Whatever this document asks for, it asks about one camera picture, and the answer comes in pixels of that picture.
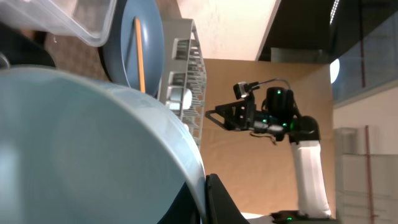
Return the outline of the dark blue plate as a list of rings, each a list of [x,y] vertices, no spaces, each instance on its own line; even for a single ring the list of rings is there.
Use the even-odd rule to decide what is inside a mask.
[[[139,90],[139,62],[143,62],[145,92],[156,96],[164,70],[164,50],[164,32],[156,2],[118,0],[109,38],[99,48],[109,80]]]

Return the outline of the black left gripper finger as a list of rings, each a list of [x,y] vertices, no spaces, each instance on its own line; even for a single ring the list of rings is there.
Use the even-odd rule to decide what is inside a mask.
[[[217,174],[206,176],[205,193],[208,223],[249,224]]]

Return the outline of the light blue cup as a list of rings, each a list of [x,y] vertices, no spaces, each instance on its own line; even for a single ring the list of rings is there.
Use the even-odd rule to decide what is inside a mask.
[[[166,106],[170,110],[188,110],[192,105],[193,95],[190,89],[172,88]]]

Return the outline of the brown serving tray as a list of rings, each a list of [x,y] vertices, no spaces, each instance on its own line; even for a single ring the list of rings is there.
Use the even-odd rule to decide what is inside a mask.
[[[77,37],[48,33],[44,47],[58,69],[96,80],[109,81],[100,61],[98,49]]]

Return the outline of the light blue rice bowl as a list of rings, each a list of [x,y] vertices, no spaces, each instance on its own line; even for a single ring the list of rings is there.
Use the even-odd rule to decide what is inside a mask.
[[[137,90],[56,69],[1,71],[2,223],[207,223],[183,123]]]

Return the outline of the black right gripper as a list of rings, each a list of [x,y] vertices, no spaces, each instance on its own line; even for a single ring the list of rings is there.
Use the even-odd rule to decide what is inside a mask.
[[[221,116],[224,119],[223,123],[214,118],[214,114]],[[228,131],[255,130],[264,124],[264,115],[256,109],[253,93],[241,101],[216,106],[215,110],[206,111],[205,117]]]

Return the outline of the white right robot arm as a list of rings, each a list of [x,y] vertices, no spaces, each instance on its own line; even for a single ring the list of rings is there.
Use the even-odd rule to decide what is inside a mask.
[[[273,144],[289,139],[298,190],[298,218],[327,220],[331,209],[326,196],[321,162],[320,130],[315,118],[301,115],[291,89],[270,87],[260,110],[254,93],[235,92],[237,101],[216,106],[206,118],[226,131],[247,131]]]

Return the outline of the wooden chopstick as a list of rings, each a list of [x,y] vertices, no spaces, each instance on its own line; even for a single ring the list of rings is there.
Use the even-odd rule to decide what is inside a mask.
[[[141,22],[138,18],[134,19],[135,32],[136,32],[136,44],[137,44],[137,64],[138,64],[138,78],[139,78],[139,89],[142,93],[146,92],[145,73],[144,73],[144,54],[142,47],[142,31]]]

